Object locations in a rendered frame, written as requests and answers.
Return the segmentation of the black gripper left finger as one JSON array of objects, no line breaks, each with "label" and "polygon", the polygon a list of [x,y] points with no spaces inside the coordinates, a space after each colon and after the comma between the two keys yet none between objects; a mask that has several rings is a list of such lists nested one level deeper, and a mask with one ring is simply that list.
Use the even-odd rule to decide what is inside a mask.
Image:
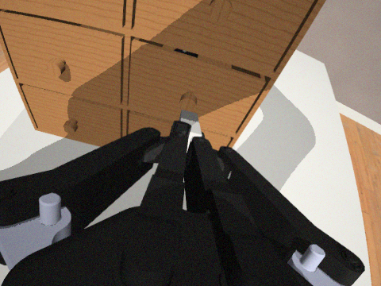
[{"label": "black gripper left finger", "polygon": [[127,286],[167,286],[180,255],[191,127],[190,111],[181,110],[168,137],[144,127],[53,170],[0,181],[0,264],[11,270],[85,229],[156,163],[125,238],[120,274]]}]

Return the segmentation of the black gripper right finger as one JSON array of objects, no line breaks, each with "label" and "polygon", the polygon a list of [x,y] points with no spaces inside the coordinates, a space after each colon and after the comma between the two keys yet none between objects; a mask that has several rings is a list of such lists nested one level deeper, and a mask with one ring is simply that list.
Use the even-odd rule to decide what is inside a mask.
[{"label": "black gripper right finger", "polygon": [[355,283],[365,271],[357,255],[317,228],[236,150],[213,149],[198,114],[190,112],[190,125],[187,211],[211,214],[228,286],[282,286],[279,256],[313,286]]}]

